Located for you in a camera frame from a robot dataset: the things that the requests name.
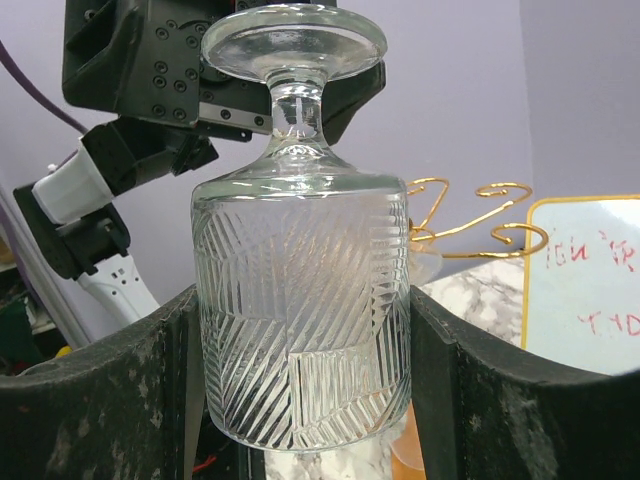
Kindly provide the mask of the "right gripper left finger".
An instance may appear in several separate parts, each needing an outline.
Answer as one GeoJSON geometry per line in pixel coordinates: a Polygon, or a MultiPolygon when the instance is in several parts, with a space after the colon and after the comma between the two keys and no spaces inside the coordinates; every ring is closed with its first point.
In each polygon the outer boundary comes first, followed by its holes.
{"type": "Polygon", "coordinates": [[[1,380],[4,479],[236,479],[237,450],[202,432],[198,300],[1,380]]]}

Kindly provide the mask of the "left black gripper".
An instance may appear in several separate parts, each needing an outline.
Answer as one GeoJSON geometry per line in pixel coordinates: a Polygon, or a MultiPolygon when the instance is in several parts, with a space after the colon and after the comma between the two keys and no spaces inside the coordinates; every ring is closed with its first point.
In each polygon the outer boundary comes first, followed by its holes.
{"type": "Polygon", "coordinates": [[[62,89],[138,135],[336,142],[383,89],[386,50],[332,1],[69,1],[62,89]]]}

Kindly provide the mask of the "white board yellow frame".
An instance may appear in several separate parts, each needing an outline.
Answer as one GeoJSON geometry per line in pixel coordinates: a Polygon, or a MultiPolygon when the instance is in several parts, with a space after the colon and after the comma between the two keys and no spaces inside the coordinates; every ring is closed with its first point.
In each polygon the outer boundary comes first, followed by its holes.
{"type": "Polygon", "coordinates": [[[521,346],[605,375],[639,367],[639,198],[548,198],[530,224],[548,243],[525,259],[521,346]]]}

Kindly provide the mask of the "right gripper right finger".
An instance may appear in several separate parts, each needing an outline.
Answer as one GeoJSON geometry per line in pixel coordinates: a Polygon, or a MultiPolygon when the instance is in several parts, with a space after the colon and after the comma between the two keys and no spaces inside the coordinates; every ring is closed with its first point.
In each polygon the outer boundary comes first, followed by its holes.
{"type": "Polygon", "coordinates": [[[636,479],[639,374],[526,352],[411,289],[412,400],[430,479],[636,479]]]}

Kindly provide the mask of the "clear ribbed goblet glass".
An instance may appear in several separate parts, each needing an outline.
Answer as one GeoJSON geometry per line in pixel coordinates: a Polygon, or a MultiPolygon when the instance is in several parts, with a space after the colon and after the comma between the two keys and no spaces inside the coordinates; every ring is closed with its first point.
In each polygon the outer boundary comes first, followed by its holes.
{"type": "Polygon", "coordinates": [[[407,409],[406,186],[339,158],[321,112],[328,82],[386,49],[367,18],[303,3],[230,15],[204,37],[213,67],[265,84],[272,99],[264,153],[192,194],[208,410],[240,444],[334,449],[407,409]]]}

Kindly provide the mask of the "orange plastic wine glass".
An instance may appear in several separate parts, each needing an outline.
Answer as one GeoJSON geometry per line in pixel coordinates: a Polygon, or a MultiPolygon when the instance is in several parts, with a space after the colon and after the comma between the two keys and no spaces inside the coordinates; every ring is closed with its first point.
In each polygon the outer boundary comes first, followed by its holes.
{"type": "Polygon", "coordinates": [[[393,480],[427,479],[412,403],[409,404],[403,432],[391,444],[391,470],[393,480]]]}

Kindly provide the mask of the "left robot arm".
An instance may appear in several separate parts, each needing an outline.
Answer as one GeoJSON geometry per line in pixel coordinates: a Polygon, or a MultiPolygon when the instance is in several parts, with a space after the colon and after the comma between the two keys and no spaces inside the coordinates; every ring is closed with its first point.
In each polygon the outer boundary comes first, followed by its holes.
{"type": "Polygon", "coordinates": [[[115,197],[217,158],[212,138],[247,142],[271,130],[271,101],[201,55],[206,30],[248,1],[70,1],[63,94],[110,112],[83,130],[75,152],[14,196],[49,266],[125,327],[158,308],[128,249],[115,197]]]}

